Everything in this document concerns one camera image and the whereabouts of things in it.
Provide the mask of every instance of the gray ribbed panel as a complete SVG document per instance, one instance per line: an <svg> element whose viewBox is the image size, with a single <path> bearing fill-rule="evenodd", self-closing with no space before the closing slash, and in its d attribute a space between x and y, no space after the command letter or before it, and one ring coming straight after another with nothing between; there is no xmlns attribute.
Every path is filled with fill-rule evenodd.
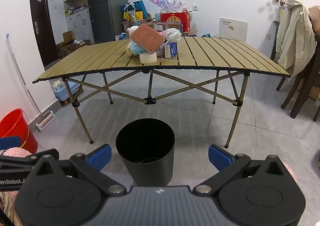
<svg viewBox="0 0 320 226"><path fill-rule="evenodd" d="M123 197L109 198L85 226L236 226L214 201L193 195L187 186L159 188L134 186Z"/></svg>

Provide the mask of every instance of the red gift box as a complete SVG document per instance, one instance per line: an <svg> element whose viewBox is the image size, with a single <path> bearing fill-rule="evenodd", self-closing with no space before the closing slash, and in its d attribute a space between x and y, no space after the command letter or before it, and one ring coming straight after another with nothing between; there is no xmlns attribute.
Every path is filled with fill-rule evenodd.
<svg viewBox="0 0 320 226"><path fill-rule="evenodd" d="M161 13L161 21L182 22L182 31L190 31L189 13Z"/></svg>

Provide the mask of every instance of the beige jacket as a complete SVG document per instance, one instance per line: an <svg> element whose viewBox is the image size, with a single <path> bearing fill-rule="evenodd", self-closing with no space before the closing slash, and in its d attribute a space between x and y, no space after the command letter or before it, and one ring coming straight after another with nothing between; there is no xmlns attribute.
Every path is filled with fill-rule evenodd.
<svg viewBox="0 0 320 226"><path fill-rule="evenodd" d="M309 10L297 0L288 0L276 41L279 65L294 77L309 63L315 50Z"/></svg>

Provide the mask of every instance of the blue plush toy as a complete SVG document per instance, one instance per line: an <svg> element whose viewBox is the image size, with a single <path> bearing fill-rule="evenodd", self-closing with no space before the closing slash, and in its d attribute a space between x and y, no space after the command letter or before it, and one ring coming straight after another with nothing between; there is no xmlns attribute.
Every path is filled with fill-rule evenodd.
<svg viewBox="0 0 320 226"><path fill-rule="evenodd" d="M145 53L146 50L139 46L137 43L135 43L134 41L131 41L131 47L130 47L130 51L133 55L138 56L141 53Z"/></svg>

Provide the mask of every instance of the white logo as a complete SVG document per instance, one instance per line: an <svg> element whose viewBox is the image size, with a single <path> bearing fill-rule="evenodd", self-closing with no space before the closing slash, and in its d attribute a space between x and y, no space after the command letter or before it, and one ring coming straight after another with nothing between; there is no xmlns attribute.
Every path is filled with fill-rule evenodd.
<svg viewBox="0 0 320 226"><path fill-rule="evenodd" d="M164 190L162 188L160 188L160 189L156 190L156 193L162 194L162 193L164 193Z"/></svg>
<svg viewBox="0 0 320 226"><path fill-rule="evenodd" d="M25 182L25 179L23 179L21 181L21 179L17 179L17 180L0 180L0 184L22 184Z"/></svg>

